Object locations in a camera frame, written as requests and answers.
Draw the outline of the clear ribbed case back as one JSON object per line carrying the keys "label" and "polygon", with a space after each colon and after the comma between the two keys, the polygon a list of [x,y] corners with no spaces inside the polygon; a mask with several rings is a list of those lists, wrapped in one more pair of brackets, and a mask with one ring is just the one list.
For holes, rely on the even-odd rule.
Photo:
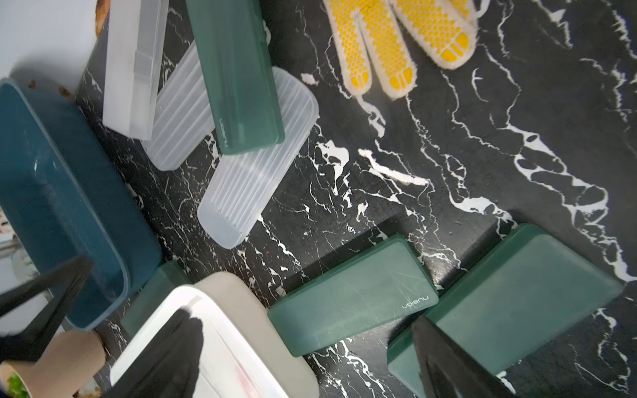
{"label": "clear ribbed case back", "polygon": [[159,92],[153,135],[142,146],[156,169],[173,171],[214,129],[197,45],[192,44]]}

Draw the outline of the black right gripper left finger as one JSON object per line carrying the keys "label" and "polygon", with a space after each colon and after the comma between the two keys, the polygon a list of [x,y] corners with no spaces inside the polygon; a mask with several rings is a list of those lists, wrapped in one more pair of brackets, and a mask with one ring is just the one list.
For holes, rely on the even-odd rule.
{"label": "black right gripper left finger", "polygon": [[202,321],[176,311],[104,397],[192,397],[199,377]]}

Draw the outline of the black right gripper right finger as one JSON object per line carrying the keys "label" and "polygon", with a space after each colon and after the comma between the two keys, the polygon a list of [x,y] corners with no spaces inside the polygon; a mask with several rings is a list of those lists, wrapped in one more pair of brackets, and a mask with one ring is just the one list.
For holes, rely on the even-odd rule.
{"label": "black right gripper right finger", "polygon": [[411,331],[427,397],[514,396],[426,316],[418,318]]}

